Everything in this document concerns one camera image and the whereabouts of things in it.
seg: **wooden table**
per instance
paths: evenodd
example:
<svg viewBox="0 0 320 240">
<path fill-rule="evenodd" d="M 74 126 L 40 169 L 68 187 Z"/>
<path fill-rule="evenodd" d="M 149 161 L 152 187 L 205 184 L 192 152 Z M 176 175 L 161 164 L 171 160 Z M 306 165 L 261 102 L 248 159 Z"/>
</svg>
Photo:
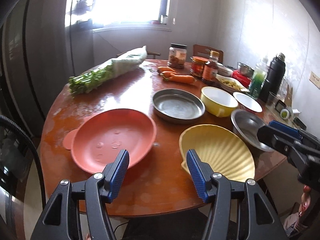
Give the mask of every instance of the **wooden table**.
<svg viewBox="0 0 320 240">
<path fill-rule="evenodd" d="M 147 156 L 127 171 L 118 198 L 107 205 L 109 215 L 154 215 L 203 205 L 190 176 L 180 166 L 179 136 L 185 129 L 197 124 L 216 124 L 231 130 L 231 119 L 218 118 L 205 112 L 192 125 L 176 125 L 155 115 L 151 98 L 156 91 L 177 88 L 200 97 L 201 88 L 205 86 L 201 81 L 195 85 L 163 81 L 153 70 L 166 63 L 164 60 L 147 60 L 141 68 L 107 81 L 89 94 L 74 98 L 68 92 L 68 85 L 63 88 L 48 113 L 41 138 L 41 165 L 48 196 L 62 179 L 76 182 L 91 176 L 73 162 L 70 152 L 62 146 L 65 135 L 78 128 L 86 116 L 115 108 L 132 108 L 148 114 L 156 122 L 156 141 Z M 186 68 L 180 73 L 187 74 L 189 69 L 190 63 L 186 63 Z M 266 122 L 272 119 L 266 109 L 260 117 Z M 278 152 L 263 153 L 254 158 L 256 180 L 266 176 L 285 160 Z M 80 203 L 80 210 L 85 212 L 84 202 Z"/>
</svg>

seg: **black thermos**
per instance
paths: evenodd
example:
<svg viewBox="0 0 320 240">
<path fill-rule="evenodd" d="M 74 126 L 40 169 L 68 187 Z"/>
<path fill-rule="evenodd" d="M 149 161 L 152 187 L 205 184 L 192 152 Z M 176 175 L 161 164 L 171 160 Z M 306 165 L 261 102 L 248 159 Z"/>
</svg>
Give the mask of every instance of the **black thermos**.
<svg viewBox="0 0 320 240">
<path fill-rule="evenodd" d="M 259 95 L 259 99 L 261 99 L 265 103 L 268 100 L 269 92 L 272 92 L 274 94 L 278 93 L 282 78 L 285 73 L 284 60 L 285 56 L 280 53 L 279 55 L 275 56 L 270 63 L 267 78 Z"/>
</svg>

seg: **yellow bowl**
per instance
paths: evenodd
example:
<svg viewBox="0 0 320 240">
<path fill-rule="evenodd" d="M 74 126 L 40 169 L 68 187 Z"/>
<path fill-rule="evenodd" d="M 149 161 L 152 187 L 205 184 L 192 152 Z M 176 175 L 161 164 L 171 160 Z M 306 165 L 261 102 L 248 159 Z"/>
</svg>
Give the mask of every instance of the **yellow bowl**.
<svg viewBox="0 0 320 240">
<path fill-rule="evenodd" d="M 188 173 L 186 154 L 189 149 L 195 149 L 200 160 L 208 163 L 214 172 L 241 182 L 254 179 L 250 150 L 238 136 L 223 127 L 212 124 L 190 127 L 180 135 L 179 147 L 183 158 L 181 166 Z"/>
<path fill-rule="evenodd" d="M 214 87 L 202 88 L 200 99 L 205 109 L 217 117 L 230 116 L 232 111 L 238 107 L 238 102 L 232 95 Z"/>
</svg>

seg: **electrical socket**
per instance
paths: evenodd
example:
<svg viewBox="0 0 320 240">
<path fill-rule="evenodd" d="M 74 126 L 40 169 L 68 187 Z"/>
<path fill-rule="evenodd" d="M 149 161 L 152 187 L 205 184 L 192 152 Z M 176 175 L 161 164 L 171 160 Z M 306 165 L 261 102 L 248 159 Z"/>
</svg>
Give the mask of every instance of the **electrical socket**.
<svg viewBox="0 0 320 240">
<path fill-rule="evenodd" d="M 309 80 L 316 85 L 317 88 L 320 89 L 320 78 L 311 71 L 311 75 Z"/>
</svg>

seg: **plastic wrapped vegetable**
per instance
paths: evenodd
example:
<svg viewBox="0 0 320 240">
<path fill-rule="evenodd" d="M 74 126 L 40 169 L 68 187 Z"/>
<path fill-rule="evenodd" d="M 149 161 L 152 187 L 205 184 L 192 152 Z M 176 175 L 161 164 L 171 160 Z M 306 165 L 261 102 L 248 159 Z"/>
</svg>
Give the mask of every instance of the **plastic wrapped vegetable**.
<svg viewBox="0 0 320 240">
<path fill-rule="evenodd" d="M 147 58 L 146 46 L 126 52 L 118 58 L 112 58 L 77 77 L 69 78 L 69 91 L 72 94 L 89 93 L 103 82 L 132 71 Z"/>
</svg>

